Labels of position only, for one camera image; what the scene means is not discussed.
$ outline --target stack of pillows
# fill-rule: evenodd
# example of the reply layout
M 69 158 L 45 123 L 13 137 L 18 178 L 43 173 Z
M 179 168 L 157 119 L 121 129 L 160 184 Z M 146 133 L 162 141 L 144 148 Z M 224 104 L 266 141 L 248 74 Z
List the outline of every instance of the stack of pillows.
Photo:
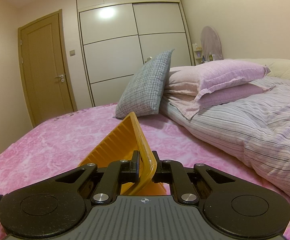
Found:
M 229 103 L 269 91 L 249 84 L 270 70 L 242 60 L 218 60 L 170 69 L 173 49 L 147 62 L 131 79 L 116 107 L 116 118 L 158 114 L 164 97 L 187 118 L 209 106 Z

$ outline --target wall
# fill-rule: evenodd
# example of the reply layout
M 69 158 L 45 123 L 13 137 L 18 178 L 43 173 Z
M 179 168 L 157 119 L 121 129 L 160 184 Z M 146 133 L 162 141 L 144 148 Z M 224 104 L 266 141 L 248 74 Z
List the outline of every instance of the wall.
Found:
M 219 34 L 224 58 L 290 59 L 290 0 L 181 0 L 191 42 L 206 25 Z
M 92 107 L 92 103 L 79 40 L 76 0 L 36 0 L 20 8 L 18 26 L 21 27 L 59 9 L 63 11 L 66 56 L 77 108 L 89 108 Z M 76 55 L 69 56 L 69 51 L 73 49 Z
M 31 128 L 21 84 L 17 11 L 0 0 L 0 153 Z

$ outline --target orange container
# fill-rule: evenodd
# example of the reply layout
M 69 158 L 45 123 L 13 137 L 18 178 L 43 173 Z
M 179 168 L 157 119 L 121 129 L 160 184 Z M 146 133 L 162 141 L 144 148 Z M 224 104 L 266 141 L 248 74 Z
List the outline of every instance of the orange container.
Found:
M 107 167 L 111 162 L 131 160 L 133 151 L 139 151 L 140 179 L 137 183 L 122 185 L 122 195 L 166 195 L 162 183 L 152 182 L 157 163 L 134 112 L 122 120 L 79 164 L 96 163 Z

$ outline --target gray checkered pillow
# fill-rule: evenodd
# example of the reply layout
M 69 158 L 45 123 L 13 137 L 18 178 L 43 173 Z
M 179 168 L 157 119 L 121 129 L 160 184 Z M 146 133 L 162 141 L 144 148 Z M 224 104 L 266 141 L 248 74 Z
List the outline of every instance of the gray checkered pillow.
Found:
M 157 55 L 133 76 L 116 106 L 116 118 L 130 112 L 136 116 L 158 114 L 173 50 Z

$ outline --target gray gripper base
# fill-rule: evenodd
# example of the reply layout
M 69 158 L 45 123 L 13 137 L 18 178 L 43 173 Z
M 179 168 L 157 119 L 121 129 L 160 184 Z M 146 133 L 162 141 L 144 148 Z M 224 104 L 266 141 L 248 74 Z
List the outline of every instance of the gray gripper base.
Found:
M 18 238 L 8 236 L 7 240 Z M 55 240 L 230 240 L 210 227 L 197 208 L 172 196 L 118 196 L 110 205 L 92 208 L 87 218 Z M 272 240 L 283 240 L 276 236 Z

